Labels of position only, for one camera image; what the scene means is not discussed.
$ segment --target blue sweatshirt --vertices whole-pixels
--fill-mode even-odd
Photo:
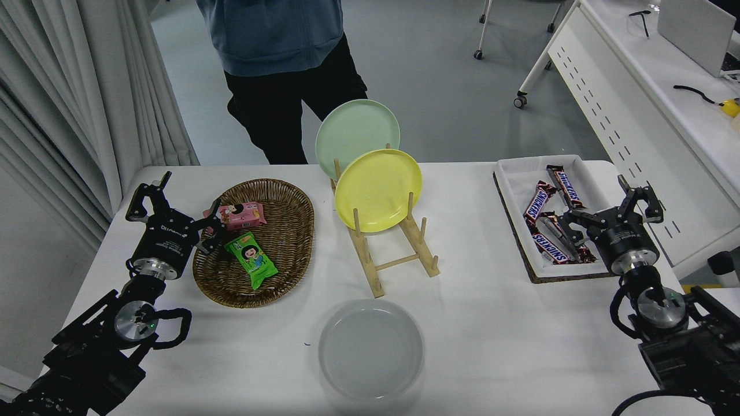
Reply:
[[[261,76],[317,67],[343,34],[341,0],[197,0],[223,69]]]

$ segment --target wicker basket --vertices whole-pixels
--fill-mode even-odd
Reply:
[[[311,260],[314,207],[297,187],[277,179],[255,179],[236,185],[221,195],[221,205],[257,201],[264,206],[267,224],[249,229],[279,273],[257,290],[234,255],[223,245],[247,230],[229,231],[210,254],[196,251],[192,262],[201,291],[224,306],[254,308],[285,295],[303,277]]]

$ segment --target chair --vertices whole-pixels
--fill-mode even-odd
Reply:
[[[557,20],[558,15],[560,14],[560,10],[562,9],[562,5],[565,2],[565,0],[552,0],[552,1],[542,1],[542,2],[559,3],[557,10],[555,10],[555,14],[553,15],[553,19],[548,25],[548,33],[553,33],[555,32],[555,21]],[[487,24],[485,23],[491,14],[491,5],[493,3],[494,3],[493,0],[485,0],[483,2],[483,14],[480,15],[480,19],[478,19],[478,22],[483,24],[483,33],[481,33],[480,35],[480,44],[478,45],[478,50],[476,50],[475,53],[473,53],[473,57],[478,60],[483,59],[483,39],[485,39],[485,29],[487,27]]]

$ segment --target chair caster wheel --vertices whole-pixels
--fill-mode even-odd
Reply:
[[[516,97],[514,99],[514,106],[518,109],[524,108],[524,106],[527,105],[527,98],[526,97]]]

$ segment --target robotic arm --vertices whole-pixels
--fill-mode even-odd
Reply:
[[[590,238],[607,268],[621,276],[611,320],[626,335],[642,340],[639,350],[660,387],[627,399],[613,416],[658,395],[697,398],[718,416],[740,414],[740,318],[698,286],[689,295],[663,287],[653,266],[660,251],[643,225],[662,222],[662,206],[652,188],[630,187],[622,176],[619,183],[626,194],[619,207],[595,214],[571,210],[559,217],[568,238],[576,245]],[[647,204],[644,217],[634,212],[638,201]],[[585,228],[587,237],[570,224]],[[619,319],[624,298],[635,312],[629,315],[632,328]],[[702,315],[696,305],[708,314]],[[697,327],[688,329],[689,318]]]
[[[115,290],[93,304],[61,330],[52,342],[56,347],[44,357],[50,370],[12,403],[0,401],[0,413],[13,416],[86,415],[92,409],[106,415],[128,397],[144,379],[139,366],[151,349],[168,349],[187,337],[192,314],[188,309],[157,310],[154,302],[164,293],[166,280],[179,278],[193,247],[210,253],[226,229],[215,213],[194,220],[170,208],[163,188],[171,172],[161,181],[141,184],[126,213],[128,221],[141,221],[147,230],[134,255],[127,261],[130,280],[121,294]],[[152,215],[144,198],[152,202]],[[200,231],[214,235],[199,243]],[[157,341],[160,320],[181,319],[179,335]],[[121,350],[136,348],[128,357]]]

